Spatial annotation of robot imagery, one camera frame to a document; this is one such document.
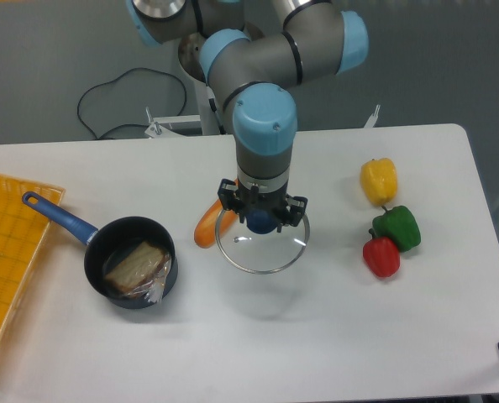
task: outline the bell pepper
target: bell pepper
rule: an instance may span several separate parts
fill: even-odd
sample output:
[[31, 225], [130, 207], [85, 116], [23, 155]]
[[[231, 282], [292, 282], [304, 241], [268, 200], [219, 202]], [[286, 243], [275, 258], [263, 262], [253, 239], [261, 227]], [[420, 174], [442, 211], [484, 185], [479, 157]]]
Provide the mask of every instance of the bell pepper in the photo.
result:
[[397, 171], [389, 158], [371, 160], [361, 167], [360, 183], [375, 206], [383, 206], [397, 194]]
[[399, 249], [388, 237], [377, 238], [372, 229], [369, 233], [373, 239], [364, 245], [363, 250], [367, 266], [377, 277], [386, 278], [394, 275], [401, 265]]
[[400, 252], [407, 252], [421, 243], [421, 233], [416, 218], [405, 206], [393, 207], [373, 219], [377, 237], [388, 237]]

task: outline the bread slice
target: bread slice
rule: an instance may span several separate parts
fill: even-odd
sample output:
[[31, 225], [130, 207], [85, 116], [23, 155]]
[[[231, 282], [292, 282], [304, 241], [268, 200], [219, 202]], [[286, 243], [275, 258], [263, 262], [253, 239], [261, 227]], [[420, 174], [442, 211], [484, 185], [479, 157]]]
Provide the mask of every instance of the bread slice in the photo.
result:
[[104, 279], [123, 295], [142, 296], [170, 258], [167, 250], [144, 241]]

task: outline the gray floor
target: gray floor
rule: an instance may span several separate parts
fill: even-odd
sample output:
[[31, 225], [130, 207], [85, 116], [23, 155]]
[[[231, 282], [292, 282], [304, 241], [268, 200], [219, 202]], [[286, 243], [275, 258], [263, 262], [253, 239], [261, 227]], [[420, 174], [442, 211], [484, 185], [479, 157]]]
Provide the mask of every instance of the gray floor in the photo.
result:
[[[336, 3], [364, 18], [370, 55], [355, 71], [292, 89], [300, 129], [361, 127], [377, 103], [381, 126], [458, 123], [491, 205], [499, 195], [499, 0]], [[249, 0], [246, 11], [265, 33], [279, 30], [270, 0]], [[184, 113], [197, 112], [176, 43], [145, 48], [123, 0], [0, 3], [0, 144], [92, 139], [76, 119], [80, 95], [137, 66], [183, 78], [190, 88]], [[181, 99], [172, 81], [138, 74], [92, 94], [83, 117], [103, 133], [146, 123], [145, 106], [173, 115]], [[499, 222], [496, 229], [499, 235]]]

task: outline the yellow tray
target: yellow tray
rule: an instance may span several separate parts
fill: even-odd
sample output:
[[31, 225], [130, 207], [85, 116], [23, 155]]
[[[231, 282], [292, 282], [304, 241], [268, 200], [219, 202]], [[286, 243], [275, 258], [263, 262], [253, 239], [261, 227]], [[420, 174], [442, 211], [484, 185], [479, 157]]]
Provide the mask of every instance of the yellow tray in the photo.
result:
[[0, 175], [0, 340], [22, 295], [50, 221], [22, 203], [35, 191], [59, 204], [65, 189]]

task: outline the saucepan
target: saucepan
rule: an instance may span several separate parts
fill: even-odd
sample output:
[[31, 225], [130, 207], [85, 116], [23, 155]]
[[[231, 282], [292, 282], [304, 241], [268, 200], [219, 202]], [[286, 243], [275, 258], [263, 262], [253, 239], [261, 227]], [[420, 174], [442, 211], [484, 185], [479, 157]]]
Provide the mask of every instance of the saucepan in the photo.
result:
[[178, 275], [175, 245], [156, 221], [125, 217], [98, 229], [32, 191], [22, 201], [87, 246], [86, 277], [113, 304], [145, 308], [171, 291]]

